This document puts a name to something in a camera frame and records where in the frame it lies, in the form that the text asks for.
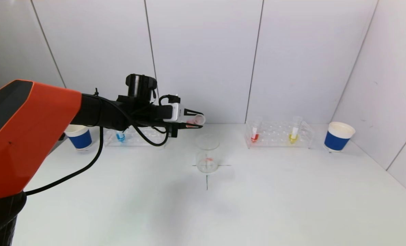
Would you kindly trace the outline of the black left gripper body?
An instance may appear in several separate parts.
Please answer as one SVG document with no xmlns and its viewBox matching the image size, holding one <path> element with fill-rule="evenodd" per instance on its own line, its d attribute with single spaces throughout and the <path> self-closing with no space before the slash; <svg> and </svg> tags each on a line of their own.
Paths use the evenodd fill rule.
<svg viewBox="0 0 406 246">
<path fill-rule="evenodd" d="M 162 126 L 168 131 L 171 138 L 176 138 L 179 131 L 179 123 L 184 122 L 182 104 L 165 104 L 154 107 L 153 119 L 159 122 L 157 126 Z"/>
</svg>

